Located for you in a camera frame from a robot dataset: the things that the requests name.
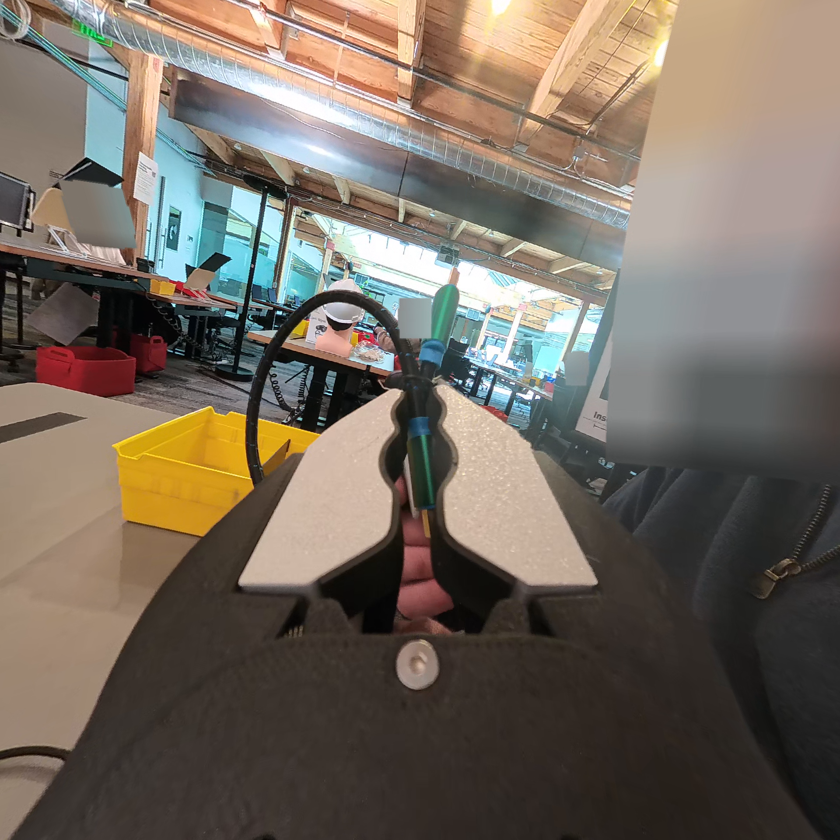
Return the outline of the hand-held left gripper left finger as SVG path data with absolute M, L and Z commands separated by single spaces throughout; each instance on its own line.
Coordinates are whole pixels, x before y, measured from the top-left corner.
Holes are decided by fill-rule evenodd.
M 403 398 L 385 392 L 305 450 L 239 576 L 243 592 L 333 599 L 349 616 L 393 614 L 403 537 L 385 457 Z

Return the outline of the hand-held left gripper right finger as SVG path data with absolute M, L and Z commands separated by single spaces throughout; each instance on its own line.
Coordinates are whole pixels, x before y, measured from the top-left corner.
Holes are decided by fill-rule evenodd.
M 449 385 L 436 385 L 434 576 L 478 617 L 500 601 L 588 595 L 598 580 L 531 446 Z

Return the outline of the yellow plastic bin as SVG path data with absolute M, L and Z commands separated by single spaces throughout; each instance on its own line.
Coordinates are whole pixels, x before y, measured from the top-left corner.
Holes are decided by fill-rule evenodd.
M 113 445 L 122 518 L 202 537 L 254 488 L 246 416 L 208 406 Z

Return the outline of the person's right hand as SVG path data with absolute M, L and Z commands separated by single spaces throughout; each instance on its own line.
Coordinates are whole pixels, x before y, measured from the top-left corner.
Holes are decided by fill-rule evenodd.
M 449 595 L 434 577 L 431 542 L 425 520 L 415 517 L 408 501 L 404 478 L 395 483 L 401 505 L 403 536 L 402 579 L 396 608 L 408 627 L 426 626 L 429 632 L 443 632 L 437 619 L 454 606 Z

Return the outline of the framed marker sign board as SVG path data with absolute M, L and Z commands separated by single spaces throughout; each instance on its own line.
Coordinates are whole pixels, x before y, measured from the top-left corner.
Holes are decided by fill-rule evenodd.
M 613 354 L 613 325 L 620 275 L 616 275 L 588 353 L 589 370 L 573 409 L 572 434 L 579 446 L 606 455 L 608 392 Z

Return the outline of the wooden top office desk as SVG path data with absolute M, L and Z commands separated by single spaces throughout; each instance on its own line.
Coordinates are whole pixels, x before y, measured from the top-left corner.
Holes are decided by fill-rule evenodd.
M 357 342 L 354 327 L 335 331 L 326 325 L 325 332 L 313 342 L 307 341 L 306 337 L 291 336 L 282 344 L 279 352 L 281 356 L 312 368 L 308 395 L 300 415 L 300 428 L 318 433 L 333 425 L 355 409 L 363 380 L 371 380 L 380 385 L 394 372 L 396 357 L 393 353 L 383 351 L 373 342 L 371 347 L 380 351 L 382 358 L 364 360 L 359 356 Z M 322 400 L 327 377 L 331 372 L 335 374 L 335 380 L 322 423 Z

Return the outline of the mannequin head white helmet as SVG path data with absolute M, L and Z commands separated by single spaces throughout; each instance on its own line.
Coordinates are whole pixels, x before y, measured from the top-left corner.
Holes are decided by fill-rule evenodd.
M 336 301 L 322 308 L 324 325 L 315 340 L 315 349 L 343 359 L 353 351 L 351 336 L 364 319 L 365 310 L 353 302 Z

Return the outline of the red bag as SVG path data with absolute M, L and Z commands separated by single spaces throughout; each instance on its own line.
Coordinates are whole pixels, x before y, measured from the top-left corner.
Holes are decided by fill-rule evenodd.
M 168 344 L 159 335 L 141 335 L 132 332 L 129 355 L 135 360 L 135 376 L 152 377 L 165 370 Z

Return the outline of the person's black top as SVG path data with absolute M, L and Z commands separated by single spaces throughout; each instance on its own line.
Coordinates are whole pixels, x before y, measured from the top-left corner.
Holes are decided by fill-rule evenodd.
M 838 486 L 650 467 L 604 509 L 690 603 L 763 751 L 838 838 Z

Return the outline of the black stand pole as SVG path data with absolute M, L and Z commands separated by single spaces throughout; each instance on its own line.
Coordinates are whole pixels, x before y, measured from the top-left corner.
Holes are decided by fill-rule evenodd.
M 263 234 L 264 222 L 266 217 L 266 208 L 268 206 L 268 199 L 274 197 L 278 200 L 286 200 L 288 198 L 285 187 L 266 179 L 260 175 L 253 173 L 245 173 L 242 175 L 243 182 L 252 190 L 259 190 L 260 202 L 257 225 L 255 226 L 255 233 L 253 236 L 251 256 L 248 267 L 248 278 L 245 286 L 245 293 L 243 302 L 239 311 L 237 328 L 234 336 L 234 350 L 233 360 L 229 363 L 223 362 L 217 364 L 215 373 L 217 377 L 227 382 L 247 383 L 254 378 L 254 372 L 245 368 L 240 363 L 242 357 L 243 343 L 245 339 L 245 331 L 248 319 L 249 304 L 251 302 L 251 293 L 254 286 L 257 261 L 259 256 L 259 246 Z

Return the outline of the red storage bin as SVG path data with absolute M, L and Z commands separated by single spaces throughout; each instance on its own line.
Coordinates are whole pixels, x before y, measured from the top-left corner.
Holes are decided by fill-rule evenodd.
M 113 348 L 97 346 L 50 346 L 36 351 L 36 381 L 111 397 L 135 390 L 136 360 Z

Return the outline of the long wooden work desk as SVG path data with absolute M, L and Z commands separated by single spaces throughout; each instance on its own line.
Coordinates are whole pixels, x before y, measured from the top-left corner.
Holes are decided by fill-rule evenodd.
M 162 291 L 168 277 L 118 266 L 99 259 L 88 258 L 48 246 L 31 248 L 21 239 L 1 244 L 1 302 L 6 297 L 7 278 L 17 285 L 17 333 L 23 329 L 23 280 L 53 280 L 77 287 L 89 287 L 99 294 L 97 346 L 113 347 L 122 352 L 130 350 L 133 300 L 142 298 L 156 305 L 168 303 L 185 310 L 188 319 L 218 318 L 222 311 L 236 312 L 241 305 L 213 297 L 191 297 L 175 290 L 171 295 Z

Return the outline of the black computer monitor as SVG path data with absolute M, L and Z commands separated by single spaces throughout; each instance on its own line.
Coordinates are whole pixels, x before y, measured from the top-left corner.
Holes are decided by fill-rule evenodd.
M 1 180 L 1 228 L 12 228 L 18 237 L 32 233 L 35 224 L 32 214 L 36 193 L 30 184 L 2 172 Z

